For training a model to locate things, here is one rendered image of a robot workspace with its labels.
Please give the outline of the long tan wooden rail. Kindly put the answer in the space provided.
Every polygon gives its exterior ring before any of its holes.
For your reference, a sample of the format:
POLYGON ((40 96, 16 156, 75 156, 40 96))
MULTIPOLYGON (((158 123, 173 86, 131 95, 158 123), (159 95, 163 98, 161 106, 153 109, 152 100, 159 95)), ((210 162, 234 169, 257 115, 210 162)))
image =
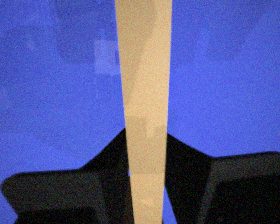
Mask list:
POLYGON ((134 224, 161 224, 172 0, 115 0, 134 224))

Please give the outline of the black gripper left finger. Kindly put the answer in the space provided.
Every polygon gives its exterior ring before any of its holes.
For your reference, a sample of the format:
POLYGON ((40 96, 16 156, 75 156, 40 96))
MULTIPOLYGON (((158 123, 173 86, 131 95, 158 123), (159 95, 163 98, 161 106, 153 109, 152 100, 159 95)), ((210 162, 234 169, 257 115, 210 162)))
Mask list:
POLYGON ((99 224, 124 224, 128 171, 125 127, 82 167, 13 174, 2 181, 0 191, 17 216, 91 207, 99 224))

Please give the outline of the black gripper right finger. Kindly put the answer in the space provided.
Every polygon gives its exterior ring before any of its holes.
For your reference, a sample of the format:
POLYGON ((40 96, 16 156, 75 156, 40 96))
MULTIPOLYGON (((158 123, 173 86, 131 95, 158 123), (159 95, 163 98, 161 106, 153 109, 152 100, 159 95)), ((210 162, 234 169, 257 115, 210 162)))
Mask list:
POLYGON ((221 181, 280 174, 280 152, 214 157, 167 133, 165 188, 177 224, 204 224, 221 181))

